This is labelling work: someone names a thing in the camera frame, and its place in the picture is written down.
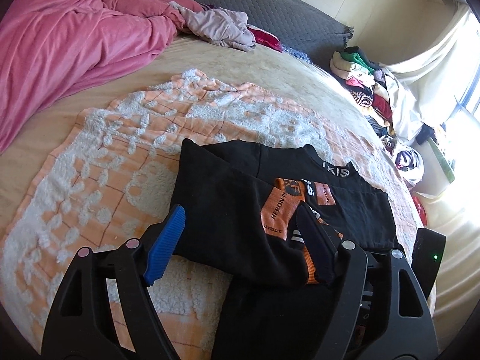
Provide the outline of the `grey quilted headboard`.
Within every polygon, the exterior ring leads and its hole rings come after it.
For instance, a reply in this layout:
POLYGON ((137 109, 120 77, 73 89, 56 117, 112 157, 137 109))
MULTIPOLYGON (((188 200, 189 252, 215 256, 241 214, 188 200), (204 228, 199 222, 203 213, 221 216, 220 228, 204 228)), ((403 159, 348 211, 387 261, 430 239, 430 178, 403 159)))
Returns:
POLYGON ((335 51, 347 47, 352 27, 301 0, 194 0, 212 8, 243 11, 248 23, 275 35, 282 45, 326 69, 335 51))

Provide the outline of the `pile of mixed clothes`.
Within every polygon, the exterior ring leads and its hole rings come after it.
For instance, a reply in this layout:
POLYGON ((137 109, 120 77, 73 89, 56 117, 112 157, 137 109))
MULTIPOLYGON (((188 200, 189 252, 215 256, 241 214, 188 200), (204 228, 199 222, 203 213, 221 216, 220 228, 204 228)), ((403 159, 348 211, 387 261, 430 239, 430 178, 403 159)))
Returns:
POLYGON ((374 63, 368 63, 357 52, 344 50, 333 53, 329 70, 352 96, 408 188, 415 187, 424 175, 422 156, 395 132, 391 107, 393 91, 387 88, 388 77, 383 69, 374 63))

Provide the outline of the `mauve crumpled garment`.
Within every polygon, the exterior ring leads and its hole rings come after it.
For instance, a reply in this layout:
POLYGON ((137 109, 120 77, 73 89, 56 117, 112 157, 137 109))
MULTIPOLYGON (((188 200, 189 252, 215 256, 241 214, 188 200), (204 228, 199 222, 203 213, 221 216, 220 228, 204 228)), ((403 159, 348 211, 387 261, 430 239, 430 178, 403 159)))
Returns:
POLYGON ((176 2, 169 3, 185 21, 185 30, 215 46, 245 52, 253 51, 256 38, 248 28, 248 15, 242 11, 214 8, 194 12, 176 2))

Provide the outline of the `red satin cloth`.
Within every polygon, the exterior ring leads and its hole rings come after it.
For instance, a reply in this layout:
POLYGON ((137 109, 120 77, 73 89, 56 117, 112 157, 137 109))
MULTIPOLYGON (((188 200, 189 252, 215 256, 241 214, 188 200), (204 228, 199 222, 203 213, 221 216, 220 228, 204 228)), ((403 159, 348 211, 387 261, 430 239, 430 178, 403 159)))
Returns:
POLYGON ((280 53, 283 52, 280 40, 272 33, 250 24, 247 25, 247 29, 253 34, 257 44, 280 53))

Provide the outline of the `white curtain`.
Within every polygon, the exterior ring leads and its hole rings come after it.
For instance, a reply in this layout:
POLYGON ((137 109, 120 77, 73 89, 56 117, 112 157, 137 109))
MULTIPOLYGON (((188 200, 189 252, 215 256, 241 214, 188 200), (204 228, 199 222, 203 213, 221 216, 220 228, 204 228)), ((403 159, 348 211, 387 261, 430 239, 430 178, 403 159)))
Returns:
POLYGON ((388 66, 394 127, 420 152, 414 191, 431 228, 479 232, 479 20, 460 5, 425 51, 388 66))

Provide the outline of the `pink duvet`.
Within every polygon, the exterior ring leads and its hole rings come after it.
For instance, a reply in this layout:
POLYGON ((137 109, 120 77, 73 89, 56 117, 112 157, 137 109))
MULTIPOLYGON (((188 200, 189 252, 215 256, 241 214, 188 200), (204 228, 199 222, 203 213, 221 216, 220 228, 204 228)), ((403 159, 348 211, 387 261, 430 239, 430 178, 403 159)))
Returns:
POLYGON ((1 149, 61 98, 126 76, 185 30, 173 3, 194 0, 14 0, 1 20, 1 149))

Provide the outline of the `black sweatshirt with orange cuffs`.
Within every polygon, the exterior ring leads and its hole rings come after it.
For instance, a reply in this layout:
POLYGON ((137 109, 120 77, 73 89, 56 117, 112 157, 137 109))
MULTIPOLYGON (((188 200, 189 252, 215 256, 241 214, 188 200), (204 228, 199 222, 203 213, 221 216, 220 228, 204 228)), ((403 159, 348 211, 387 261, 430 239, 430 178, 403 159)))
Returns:
POLYGON ((335 166, 311 145, 248 141, 181 145, 171 199, 186 225, 175 252, 230 275, 214 359, 311 359, 335 305, 318 283, 296 223, 310 206, 335 241, 369 252, 399 247, 389 198, 352 164, 335 166))

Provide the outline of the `blue patterned cloth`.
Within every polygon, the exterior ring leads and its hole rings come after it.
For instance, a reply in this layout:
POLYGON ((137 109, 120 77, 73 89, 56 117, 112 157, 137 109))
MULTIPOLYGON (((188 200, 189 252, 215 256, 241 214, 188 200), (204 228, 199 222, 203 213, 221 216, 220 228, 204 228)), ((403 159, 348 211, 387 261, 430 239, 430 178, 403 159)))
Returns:
POLYGON ((301 60, 305 63, 311 63, 312 62, 310 57, 306 53, 304 53, 300 50, 291 48, 291 47, 286 46, 284 44, 281 45, 281 50, 282 50, 283 53, 287 53, 287 55, 290 55, 290 56, 292 56, 296 59, 299 59, 299 60, 301 60))

